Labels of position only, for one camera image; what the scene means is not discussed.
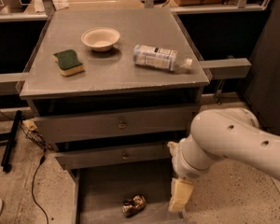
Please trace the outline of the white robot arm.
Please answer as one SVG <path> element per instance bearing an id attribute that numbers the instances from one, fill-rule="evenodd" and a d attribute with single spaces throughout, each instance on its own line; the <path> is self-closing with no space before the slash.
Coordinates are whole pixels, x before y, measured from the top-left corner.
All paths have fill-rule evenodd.
<path id="1" fill-rule="evenodd" d="M 183 211 L 193 192 L 191 180 L 222 159 L 243 162 L 280 181 L 280 136 L 259 128 L 245 108 L 208 109 L 190 125 L 190 135 L 167 144 L 175 177 L 169 210 Z"/>

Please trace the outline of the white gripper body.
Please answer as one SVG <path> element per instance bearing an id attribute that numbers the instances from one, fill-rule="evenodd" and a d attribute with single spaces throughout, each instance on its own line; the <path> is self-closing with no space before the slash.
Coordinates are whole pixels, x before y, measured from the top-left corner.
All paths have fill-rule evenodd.
<path id="1" fill-rule="evenodd" d="M 178 142 L 172 165 L 178 178 L 195 179 L 209 170 L 209 158 L 195 141 L 182 139 Z"/>

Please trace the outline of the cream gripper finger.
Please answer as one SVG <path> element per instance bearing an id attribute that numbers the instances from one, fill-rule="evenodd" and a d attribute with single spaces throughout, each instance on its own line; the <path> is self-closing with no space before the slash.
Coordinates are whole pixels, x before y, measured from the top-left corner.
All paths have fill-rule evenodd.
<path id="1" fill-rule="evenodd" d="M 173 178 L 171 181 L 171 199 L 169 211 L 173 213 L 182 212 L 191 197 L 194 184 L 183 178 Z"/>
<path id="2" fill-rule="evenodd" d="M 170 154 L 173 157 L 176 154 L 178 143 L 170 141 L 170 142 L 167 143 L 167 147 L 169 148 Z"/>

